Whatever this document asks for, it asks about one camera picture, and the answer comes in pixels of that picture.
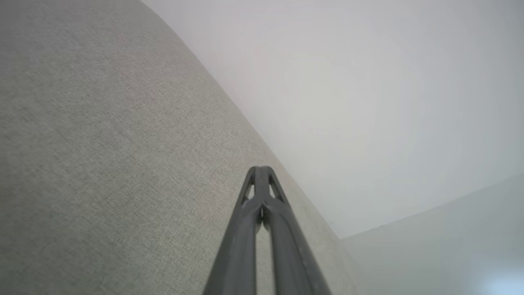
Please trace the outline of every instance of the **gray fabric surface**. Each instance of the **gray fabric surface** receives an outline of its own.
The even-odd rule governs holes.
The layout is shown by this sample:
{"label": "gray fabric surface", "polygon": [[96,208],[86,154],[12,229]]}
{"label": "gray fabric surface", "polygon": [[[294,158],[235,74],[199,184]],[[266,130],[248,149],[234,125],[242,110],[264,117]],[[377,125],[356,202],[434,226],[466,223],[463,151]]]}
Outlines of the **gray fabric surface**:
{"label": "gray fabric surface", "polygon": [[275,169],[333,293],[355,294],[340,240],[141,2],[2,1],[0,94],[1,294],[199,294],[252,165]]}

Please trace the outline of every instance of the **gray wall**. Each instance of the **gray wall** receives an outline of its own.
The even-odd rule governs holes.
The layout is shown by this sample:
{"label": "gray wall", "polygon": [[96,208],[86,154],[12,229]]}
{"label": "gray wall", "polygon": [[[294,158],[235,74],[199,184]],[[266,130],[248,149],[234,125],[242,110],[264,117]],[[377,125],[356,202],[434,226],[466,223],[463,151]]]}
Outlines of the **gray wall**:
{"label": "gray wall", "polygon": [[0,95],[1,294],[199,294],[245,173],[262,164],[333,293],[355,294],[340,240],[138,0],[2,1]]}
{"label": "gray wall", "polygon": [[524,174],[343,239],[369,295],[524,294]]}

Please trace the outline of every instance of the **gray plastic part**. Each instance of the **gray plastic part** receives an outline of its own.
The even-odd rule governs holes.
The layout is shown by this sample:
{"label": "gray plastic part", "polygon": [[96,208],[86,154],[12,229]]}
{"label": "gray plastic part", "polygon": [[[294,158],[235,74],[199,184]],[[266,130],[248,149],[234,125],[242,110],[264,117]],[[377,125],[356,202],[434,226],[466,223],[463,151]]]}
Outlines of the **gray plastic part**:
{"label": "gray plastic part", "polygon": [[[255,195],[249,199],[251,186]],[[331,294],[275,172],[255,166],[247,172],[204,295],[256,294],[255,235],[261,223],[271,235],[276,294]]]}

